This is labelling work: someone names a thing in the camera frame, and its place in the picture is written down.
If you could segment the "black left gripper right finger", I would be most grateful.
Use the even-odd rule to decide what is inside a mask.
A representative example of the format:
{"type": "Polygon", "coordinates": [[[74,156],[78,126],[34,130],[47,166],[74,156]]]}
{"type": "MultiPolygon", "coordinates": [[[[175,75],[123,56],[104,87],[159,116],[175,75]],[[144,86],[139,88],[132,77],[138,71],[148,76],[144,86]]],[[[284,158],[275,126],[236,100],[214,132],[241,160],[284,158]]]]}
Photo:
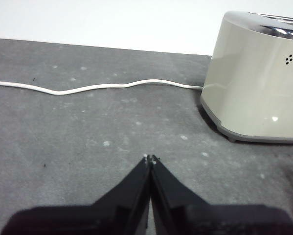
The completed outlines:
{"type": "Polygon", "coordinates": [[[159,235],[293,235],[293,220],[265,205],[212,205],[150,157],[151,200],[159,235]]]}

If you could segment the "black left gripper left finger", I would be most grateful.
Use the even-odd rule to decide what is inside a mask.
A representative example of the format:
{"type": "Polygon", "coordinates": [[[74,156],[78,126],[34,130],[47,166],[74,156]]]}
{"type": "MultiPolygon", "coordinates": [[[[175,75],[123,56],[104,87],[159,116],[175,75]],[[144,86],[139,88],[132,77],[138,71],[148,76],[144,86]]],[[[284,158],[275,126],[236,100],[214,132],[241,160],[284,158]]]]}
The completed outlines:
{"type": "Polygon", "coordinates": [[[91,205],[35,207],[11,216],[3,235],[144,235],[150,201],[150,156],[91,205]]]}

